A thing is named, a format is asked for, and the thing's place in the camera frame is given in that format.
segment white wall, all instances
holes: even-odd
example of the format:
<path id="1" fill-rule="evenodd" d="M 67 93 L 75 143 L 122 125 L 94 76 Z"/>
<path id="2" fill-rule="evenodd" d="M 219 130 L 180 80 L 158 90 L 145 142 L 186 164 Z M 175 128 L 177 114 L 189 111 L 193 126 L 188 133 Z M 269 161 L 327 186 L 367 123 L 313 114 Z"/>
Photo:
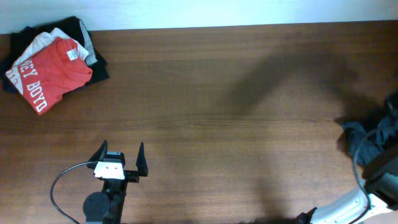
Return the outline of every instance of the white wall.
<path id="1" fill-rule="evenodd" d="M 0 0 L 0 33 L 76 15 L 89 30 L 398 19 L 397 0 Z"/>

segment gray cloth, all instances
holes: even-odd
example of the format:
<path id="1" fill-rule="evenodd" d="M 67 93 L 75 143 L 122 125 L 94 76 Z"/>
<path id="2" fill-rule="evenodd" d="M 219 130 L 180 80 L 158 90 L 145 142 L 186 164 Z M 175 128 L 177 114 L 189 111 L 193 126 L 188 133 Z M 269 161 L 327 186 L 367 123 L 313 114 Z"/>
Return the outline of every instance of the gray cloth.
<path id="1" fill-rule="evenodd" d="M 346 140 L 348 144 L 348 153 L 354 156 L 355 150 L 362 139 L 367 135 L 363 123 L 358 121 L 344 122 L 341 124 L 346 134 Z M 377 124 L 376 128 L 394 127 L 396 121 L 389 116 L 385 116 Z M 376 156 L 382 154 L 387 148 L 397 143 L 397 131 L 393 129 L 385 129 L 377 132 L 373 136 L 370 136 L 361 146 L 361 150 L 358 154 L 358 164 L 366 166 Z"/>
<path id="2" fill-rule="evenodd" d="M 82 20 L 80 20 L 80 29 L 85 40 L 85 49 L 89 52 L 85 62 L 88 66 L 90 66 L 97 62 L 97 58 L 95 57 L 93 43 Z"/>

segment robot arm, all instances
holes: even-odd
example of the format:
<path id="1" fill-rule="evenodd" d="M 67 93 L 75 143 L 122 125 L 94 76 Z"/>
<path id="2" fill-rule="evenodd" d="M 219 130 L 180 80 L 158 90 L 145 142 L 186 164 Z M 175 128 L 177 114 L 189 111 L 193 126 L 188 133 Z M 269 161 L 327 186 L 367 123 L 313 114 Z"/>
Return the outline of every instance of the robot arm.
<path id="1" fill-rule="evenodd" d="M 378 214 L 398 210 L 398 146 L 369 163 L 363 178 L 366 180 L 364 188 L 370 198 L 370 209 L 367 196 L 357 187 L 330 205 L 315 208 L 313 213 L 305 214 L 307 221 L 304 223 L 354 224 Z M 354 221 L 364 212 L 366 213 L 359 220 Z"/>
<path id="2" fill-rule="evenodd" d="M 122 152 L 108 152 L 108 142 L 104 141 L 88 164 L 94 169 L 94 176 L 104 181 L 103 189 L 89 195 L 83 212 L 89 224 L 120 224 L 127 184 L 138 183 L 139 177 L 148 176 L 148 167 L 144 155 L 144 143 L 139 148 L 137 171 L 123 170 L 125 161 Z"/>

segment black cloth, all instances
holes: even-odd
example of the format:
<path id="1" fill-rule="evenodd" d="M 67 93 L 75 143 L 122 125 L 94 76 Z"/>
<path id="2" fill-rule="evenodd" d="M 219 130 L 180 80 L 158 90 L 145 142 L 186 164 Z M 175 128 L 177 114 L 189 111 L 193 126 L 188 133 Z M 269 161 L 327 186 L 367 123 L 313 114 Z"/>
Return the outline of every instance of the black cloth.
<path id="1" fill-rule="evenodd" d="M 37 35 L 42 32 L 49 33 L 56 27 L 64 31 L 64 33 L 66 33 L 70 38 L 76 40 L 79 42 L 79 44 L 86 47 L 84 36 L 80 28 L 80 19 L 75 16 L 35 28 L 26 27 L 19 33 L 12 33 L 10 41 L 11 53 L 0 63 L 0 77 L 2 79 L 4 90 L 14 93 L 18 92 L 15 86 L 11 84 L 8 78 L 6 78 L 5 72 L 12 67 L 12 64 L 15 62 L 15 60 L 22 55 L 22 53 Z M 105 65 L 107 64 L 106 60 L 95 49 L 94 51 L 97 62 L 89 65 L 89 67 L 93 70 L 93 75 L 86 85 L 109 78 L 109 75 L 105 69 Z"/>
<path id="2" fill-rule="evenodd" d="M 373 114 L 362 121 L 349 121 L 341 124 L 346 135 L 350 156 L 354 156 L 360 142 L 368 132 L 377 128 L 381 129 L 363 142 L 358 154 L 358 164 L 361 166 L 366 166 L 378 155 L 398 143 L 398 131 L 392 129 L 397 126 L 396 118 L 387 115 L 386 112 L 378 111 L 376 113 L 377 116 Z"/>

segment red t-shirt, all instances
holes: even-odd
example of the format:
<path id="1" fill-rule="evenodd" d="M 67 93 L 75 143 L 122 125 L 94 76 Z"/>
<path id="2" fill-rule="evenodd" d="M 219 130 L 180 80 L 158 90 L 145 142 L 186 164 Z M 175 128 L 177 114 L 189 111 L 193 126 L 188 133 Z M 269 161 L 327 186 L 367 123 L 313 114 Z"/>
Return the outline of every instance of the red t-shirt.
<path id="1" fill-rule="evenodd" d="M 72 39 L 59 37 L 32 58 L 13 67 L 6 76 L 38 114 L 49 110 L 62 94 L 83 86 L 93 71 L 77 57 Z"/>

